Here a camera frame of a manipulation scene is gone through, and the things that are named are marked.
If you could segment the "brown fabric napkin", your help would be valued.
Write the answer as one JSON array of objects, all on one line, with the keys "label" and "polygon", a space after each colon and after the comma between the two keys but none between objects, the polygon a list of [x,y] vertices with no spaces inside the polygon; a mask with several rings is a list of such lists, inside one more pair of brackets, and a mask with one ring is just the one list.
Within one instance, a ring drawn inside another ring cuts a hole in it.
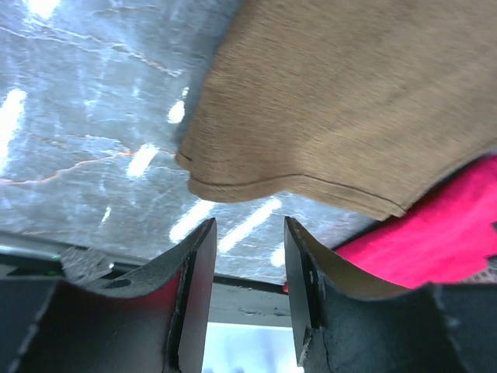
[{"label": "brown fabric napkin", "polygon": [[494,1],[244,1],[176,161],[204,200],[383,220],[495,146]]}]

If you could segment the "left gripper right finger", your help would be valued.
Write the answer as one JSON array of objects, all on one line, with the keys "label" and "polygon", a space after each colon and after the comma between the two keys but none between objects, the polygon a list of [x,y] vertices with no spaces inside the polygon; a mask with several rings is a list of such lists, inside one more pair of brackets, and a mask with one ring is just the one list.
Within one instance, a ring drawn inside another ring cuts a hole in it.
[{"label": "left gripper right finger", "polygon": [[494,372],[496,283],[434,284],[385,298],[339,290],[323,246],[284,222],[290,316],[306,372]]}]

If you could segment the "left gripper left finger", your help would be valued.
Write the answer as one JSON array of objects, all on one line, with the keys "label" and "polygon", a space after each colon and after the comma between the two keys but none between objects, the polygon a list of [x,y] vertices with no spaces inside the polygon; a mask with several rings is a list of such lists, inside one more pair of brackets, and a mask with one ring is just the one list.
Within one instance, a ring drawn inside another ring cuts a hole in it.
[{"label": "left gripper left finger", "polygon": [[1,282],[3,372],[199,372],[217,251],[203,221],[179,244],[106,283]]}]

